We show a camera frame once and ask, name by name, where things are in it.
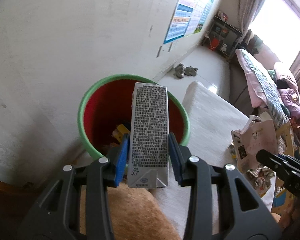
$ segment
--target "wall stain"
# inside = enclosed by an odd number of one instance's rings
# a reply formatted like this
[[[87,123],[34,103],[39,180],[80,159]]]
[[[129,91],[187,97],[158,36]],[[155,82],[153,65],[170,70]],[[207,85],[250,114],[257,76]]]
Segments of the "wall stain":
[[[153,28],[153,25],[151,25],[151,27],[150,27],[149,37],[151,37],[152,28]]]

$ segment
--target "green bin rim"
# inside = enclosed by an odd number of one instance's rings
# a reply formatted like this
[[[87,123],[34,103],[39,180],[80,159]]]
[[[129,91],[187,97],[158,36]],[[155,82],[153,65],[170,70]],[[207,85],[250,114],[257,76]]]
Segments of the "green bin rim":
[[[93,93],[98,88],[100,88],[103,85],[108,84],[112,81],[120,80],[120,79],[131,79],[131,80],[137,80],[137,81],[140,81],[143,83],[157,84],[156,82],[154,82],[150,79],[141,77],[141,76],[130,75],[130,74],[117,74],[117,75],[112,75],[112,76],[108,76],[108,77],[100,79],[98,82],[94,83],[88,89],[88,91],[84,94],[84,96],[80,102],[80,105],[79,105],[77,123],[78,123],[79,135],[80,135],[82,144],[83,144],[84,148],[87,150],[87,152],[91,155],[91,157],[93,157],[93,159],[95,159],[95,160],[102,157],[103,155],[97,149],[95,149],[95,147],[90,143],[90,141],[87,137],[87,134],[84,130],[84,125],[83,125],[83,114],[84,114],[87,102],[89,101],[90,97],[93,95]],[[178,109],[181,112],[181,116],[182,116],[183,123],[184,123],[184,128],[183,128],[183,138],[181,140],[180,145],[186,146],[188,144],[189,138],[190,138],[190,121],[189,121],[188,114],[187,114],[186,110],[184,109],[183,105],[180,104],[180,102],[169,91],[168,91],[168,97],[172,100],[172,102],[178,107]]]

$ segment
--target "sneaker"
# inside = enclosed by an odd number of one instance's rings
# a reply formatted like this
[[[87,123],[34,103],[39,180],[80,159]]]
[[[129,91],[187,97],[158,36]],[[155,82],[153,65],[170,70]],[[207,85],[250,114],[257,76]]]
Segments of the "sneaker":
[[[185,74],[187,75],[187,76],[196,76],[197,75],[197,68],[195,67],[195,68],[193,68],[193,67],[186,67],[186,69],[185,69]]]
[[[178,64],[178,66],[175,67],[175,75],[178,78],[183,78],[185,76],[185,69],[181,63]]]

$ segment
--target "white tile floor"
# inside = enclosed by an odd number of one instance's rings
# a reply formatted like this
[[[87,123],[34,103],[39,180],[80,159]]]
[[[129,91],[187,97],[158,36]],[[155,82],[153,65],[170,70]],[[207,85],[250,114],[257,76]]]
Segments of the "white tile floor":
[[[172,69],[159,81],[159,84],[166,86],[180,102],[183,100],[188,85],[193,81],[200,81],[224,100],[229,100],[230,70],[224,57],[207,47],[198,46],[181,63],[198,68],[197,75],[179,79],[174,76],[174,69]]]

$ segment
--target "sunlight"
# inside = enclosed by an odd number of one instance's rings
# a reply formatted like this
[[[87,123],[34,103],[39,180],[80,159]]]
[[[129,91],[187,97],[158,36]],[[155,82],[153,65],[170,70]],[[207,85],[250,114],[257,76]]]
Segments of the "sunlight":
[[[208,88],[212,93],[217,93],[218,92],[218,88],[217,87],[215,87],[215,86],[210,86],[209,88]]]
[[[291,66],[300,51],[300,19],[283,0],[266,0],[250,29]]]

